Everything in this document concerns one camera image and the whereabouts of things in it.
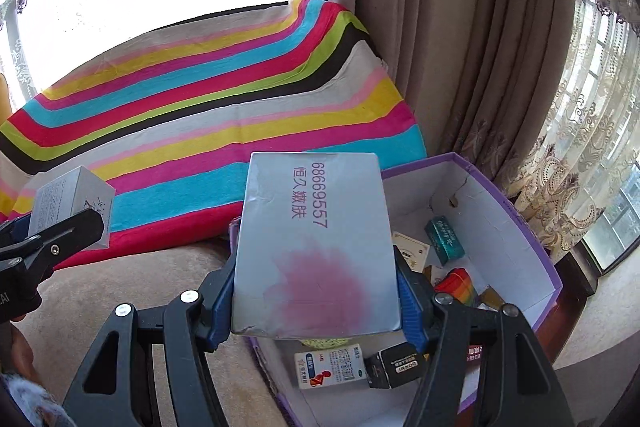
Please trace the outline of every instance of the printed number 68669557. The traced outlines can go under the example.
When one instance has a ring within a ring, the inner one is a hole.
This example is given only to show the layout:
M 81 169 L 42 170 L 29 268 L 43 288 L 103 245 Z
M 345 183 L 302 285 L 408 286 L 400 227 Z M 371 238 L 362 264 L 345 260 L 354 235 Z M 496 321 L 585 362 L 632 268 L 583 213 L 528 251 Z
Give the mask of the printed number 68669557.
M 313 191 L 314 197 L 314 217 L 318 219 L 318 221 L 314 221 L 316 225 L 320 225 L 321 227 L 328 227 L 328 215 L 326 211 L 326 178 L 324 174 L 324 163 L 315 162 L 311 164 L 311 174 L 313 181 L 313 186 L 311 187 Z

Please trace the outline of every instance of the beige sofa cushion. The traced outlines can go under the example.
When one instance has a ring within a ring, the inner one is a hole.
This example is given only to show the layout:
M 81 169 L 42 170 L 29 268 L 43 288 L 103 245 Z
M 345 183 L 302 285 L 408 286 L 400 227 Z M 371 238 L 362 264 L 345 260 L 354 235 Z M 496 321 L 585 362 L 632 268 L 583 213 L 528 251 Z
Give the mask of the beige sofa cushion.
M 196 289 L 223 266 L 225 253 L 191 245 L 66 268 L 40 285 L 42 305 L 17 326 L 33 347 L 34 365 L 60 401 L 100 327 L 121 302 L 144 309 Z M 231 335 L 207 356 L 216 391 L 232 427 L 284 427 L 284 421 L 244 338 Z M 154 348 L 156 392 L 163 426 L 175 418 L 163 350 Z

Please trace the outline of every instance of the sheer curtain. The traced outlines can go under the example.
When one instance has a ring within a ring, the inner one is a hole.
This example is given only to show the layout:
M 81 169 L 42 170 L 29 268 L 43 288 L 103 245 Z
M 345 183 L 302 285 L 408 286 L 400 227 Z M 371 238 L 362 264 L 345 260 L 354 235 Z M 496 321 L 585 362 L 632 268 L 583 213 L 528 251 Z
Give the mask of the sheer curtain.
M 557 262 L 604 212 L 640 152 L 640 18 L 634 0 L 576 0 L 545 125 L 508 195 Z

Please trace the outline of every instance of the purple storage box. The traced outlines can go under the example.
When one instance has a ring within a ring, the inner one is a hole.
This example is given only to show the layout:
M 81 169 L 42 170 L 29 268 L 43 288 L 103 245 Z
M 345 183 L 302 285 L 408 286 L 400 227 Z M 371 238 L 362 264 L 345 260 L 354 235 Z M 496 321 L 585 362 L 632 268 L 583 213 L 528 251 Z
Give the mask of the purple storage box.
M 447 269 L 465 268 L 478 293 L 491 285 L 538 329 L 562 283 L 527 224 L 492 182 L 455 153 L 387 169 L 382 177 L 392 230 L 428 243 L 425 224 L 431 217 L 446 216 L 466 251 Z M 237 223 L 230 228 L 232 245 L 238 229 Z M 433 249 L 427 264 L 439 264 Z M 402 331 L 353 339 L 365 357 L 402 341 Z M 417 381 L 370 389 L 361 380 L 301 391 L 293 354 L 306 349 L 302 344 L 264 338 L 251 342 L 277 400 L 299 427 L 401 427 L 417 390 Z M 476 367 L 466 376 L 461 410 L 475 400 L 478 375 Z

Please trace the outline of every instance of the colorful striped cloth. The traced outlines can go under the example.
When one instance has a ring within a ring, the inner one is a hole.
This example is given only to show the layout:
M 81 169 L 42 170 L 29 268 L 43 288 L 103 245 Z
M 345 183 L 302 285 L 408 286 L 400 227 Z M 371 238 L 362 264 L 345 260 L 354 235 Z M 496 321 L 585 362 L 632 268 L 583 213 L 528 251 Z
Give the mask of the colorful striped cloth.
M 253 151 L 426 156 L 409 107 L 338 4 L 293 0 L 144 34 L 0 126 L 2 219 L 85 165 L 116 188 L 110 247 L 64 266 L 184 245 L 241 213 Z

